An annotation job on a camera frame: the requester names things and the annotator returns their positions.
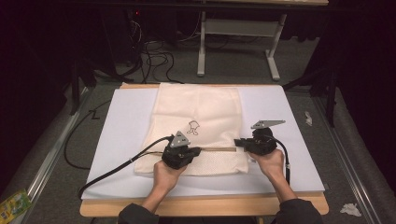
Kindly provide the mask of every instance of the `sleeve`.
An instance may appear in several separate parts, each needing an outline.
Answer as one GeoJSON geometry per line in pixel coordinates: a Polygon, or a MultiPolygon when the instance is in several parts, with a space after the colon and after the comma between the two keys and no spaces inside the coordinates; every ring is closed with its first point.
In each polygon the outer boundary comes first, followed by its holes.
{"type": "Polygon", "coordinates": [[[120,211],[118,224],[157,224],[160,217],[146,208],[131,203],[120,211]]]}
{"type": "Polygon", "coordinates": [[[320,213],[309,201],[301,199],[287,200],[280,204],[276,214],[277,224],[322,224],[320,213]]]}

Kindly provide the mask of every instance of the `person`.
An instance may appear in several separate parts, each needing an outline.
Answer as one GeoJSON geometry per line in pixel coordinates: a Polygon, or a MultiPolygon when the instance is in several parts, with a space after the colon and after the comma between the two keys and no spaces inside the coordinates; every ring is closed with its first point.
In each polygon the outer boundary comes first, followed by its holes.
{"type": "MultiPolygon", "coordinates": [[[[279,199],[279,212],[276,213],[277,224],[319,224],[323,223],[318,210],[309,201],[301,200],[289,186],[283,174],[284,155],[279,149],[270,154],[259,156],[249,153],[250,157],[260,165],[262,173],[266,175],[274,186],[279,199]]],[[[165,162],[159,161],[154,165],[154,182],[148,197],[141,205],[134,203],[126,206],[119,214],[119,224],[156,224],[159,216],[155,215],[158,205],[177,184],[178,178],[187,166],[175,170],[165,162]]]]}

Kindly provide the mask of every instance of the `desk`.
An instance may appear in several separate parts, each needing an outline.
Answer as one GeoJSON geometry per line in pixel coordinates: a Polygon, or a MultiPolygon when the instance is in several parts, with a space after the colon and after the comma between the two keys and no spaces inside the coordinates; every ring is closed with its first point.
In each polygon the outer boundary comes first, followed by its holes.
{"type": "MultiPolygon", "coordinates": [[[[305,0],[305,1],[285,1],[285,0],[217,0],[217,2],[239,2],[255,4],[279,4],[279,5],[304,5],[304,6],[327,6],[327,0],[305,0]]],[[[198,55],[198,77],[205,75],[205,35],[251,35],[272,37],[272,45],[265,50],[265,57],[270,68],[274,81],[280,80],[277,72],[274,54],[283,26],[286,21],[286,14],[282,14],[278,21],[236,21],[236,20],[214,20],[207,19],[203,11],[201,14],[201,45],[198,55]]]]}
{"type": "MultiPolygon", "coordinates": [[[[115,91],[88,181],[139,151],[149,129],[156,87],[131,85],[115,91]]],[[[326,214],[329,207],[323,195],[323,185],[283,89],[273,85],[236,88],[240,92],[243,111],[254,111],[249,112],[249,116],[243,112],[241,137],[251,136],[249,127],[259,119],[257,116],[264,114],[262,119],[284,119],[285,125],[274,126],[272,130],[289,149],[291,187],[299,197],[311,201],[321,214],[326,214]]],[[[151,189],[152,175],[136,175],[133,169],[129,166],[86,189],[80,213],[86,217],[115,217],[128,203],[141,203],[151,189]]],[[[251,163],[247,174],[182,176],[160,204],[157,214],[165,217],[266,216],[275,214],[278,205],[272,185],[257,164],[251,163]]]]}

